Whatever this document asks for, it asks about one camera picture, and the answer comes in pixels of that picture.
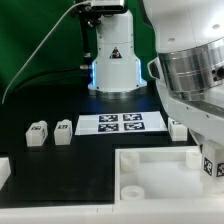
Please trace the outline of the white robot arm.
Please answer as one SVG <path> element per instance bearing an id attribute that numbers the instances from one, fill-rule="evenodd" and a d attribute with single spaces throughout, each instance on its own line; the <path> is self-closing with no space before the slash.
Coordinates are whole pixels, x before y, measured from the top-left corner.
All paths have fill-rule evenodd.
<path id="1" fill-rule="evenodd" d="M 155 32 L 148 63 L 166 113 L 199 140 L 224 145 L 224 0 L 138 0 Z M 92 0 L 99 17 L 91 92 L 106 97 L 145 85 L 125 0 Z"/>

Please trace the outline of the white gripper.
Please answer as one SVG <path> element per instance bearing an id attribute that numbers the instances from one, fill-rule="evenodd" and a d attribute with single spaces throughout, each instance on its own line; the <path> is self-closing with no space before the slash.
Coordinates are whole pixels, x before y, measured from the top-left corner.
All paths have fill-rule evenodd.
<path id="1" fill-rule="evenodd" d="M 193 67 L 166 75 L 158 57 L 147 68 L 167 115 L 185 125 L 201 142 L 207 139 L 224 145 L 224 89 L 204 85 Z"/>

